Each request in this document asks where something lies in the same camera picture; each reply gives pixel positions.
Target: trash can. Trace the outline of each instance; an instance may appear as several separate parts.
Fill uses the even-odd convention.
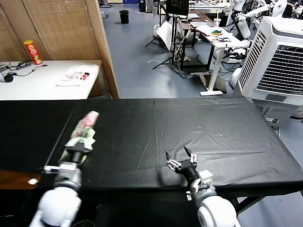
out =
[[[128,10],[120,11],[121,24],[128,24]]]

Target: floor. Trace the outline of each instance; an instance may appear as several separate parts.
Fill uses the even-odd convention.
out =
[[[119,10],[129,10],[129,24],[120,23]],[[157,64],[150,60],[163,61],[170,53],[154,44],[144,46],[152,39],[152,28],[159,21],[159,16],[141,13],[137,5],[114,5],[102,8],[108,15],[104,20],[107,40],[113,59],[121,98],[187,98],[200,97],[205,91],[198,79],[183,79],[168,66],[152,68]],[[196,44],[187,52],[195,58],[196,53],[203,53],[204,62],[208,58],[210,45]],[[231,73],[222,68],[220,76],[230,80]],[[232,88],[226,82],[227,93],[232,95]],[[281,140],[285,143],[297,161],[303,166],[303,124],[299,120],[290,120],[281,128]],[[297,192],[285,196],[269,196],[239,215],[242,227],[301,227],[303,226],[303,197]]]

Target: white desk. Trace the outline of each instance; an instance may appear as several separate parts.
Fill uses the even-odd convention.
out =
[[[97,79],[102,86],[102,93],[108,97],[108,92],[101,69],[101,60],[90,61],[44,61],[46,67],[38,68],[27,76],[14,76],[10,83],[0,82],[0,100],[76,100],[87,99],[89,93]],[[94,64],[91,67],[89,76],[85,81],[81,81],[80,86],[60,87],[56,86],[58,81],[68,72],[71,67],[82,64]],[[14,70],[18,75],[25,75],[38,65],[32,64],[21,70]]]
[[[226,6],[230,5],[228,2],[221,2],[216,5],[199,5],[199,4],[195,4],[195,3],[196,3],[196,1],[189,1],[189,9],[195,9],[195,10],[223,9]]]
[[[231,41],[229,42],[215,42],[215,36],[206,36],[205,34],[201,33],[214,47],[215,47],[215,52],[217,52],[217,60],[216,63],[214,65],[214,70],[209,82],[209,85],[207,86],[206,84],[206,79],[204,78],[204,76],[200,76],[200,79],[203,83],[203,85],[205,86],[207,91],[202,91],[200,92],[201,96],[216,96],[216,95],[222,95],[222,91],[214,91],[214,84],[216,82],[217,76],[218,76],[218,72],[220,69],[220,65],[222,62],[222,58],[224,56],[224,50],[227,47],[244,47],[244,44],[237,39],[235,36],[233,36],[231,33],[228,33],[227,31],[225,31],[223,28],[218,27],[218,28],[214,28],[214,30],[221,30],[222,32],[222,37],[227,37],[229,38]]]

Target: white air cooler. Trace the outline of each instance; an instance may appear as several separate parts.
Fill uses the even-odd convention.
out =
[[[303,104],[303,20],[264,17],[237,88],[280,126]]]

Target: red can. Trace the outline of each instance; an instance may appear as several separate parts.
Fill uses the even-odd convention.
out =
[[[24,41],[24,45],[27,47],[27,50],[30,54],[30,56],[32,57],[34,63],[36,65],[41,64],[43,61],[35,47],[34,41],[33,40],[26,40]]]

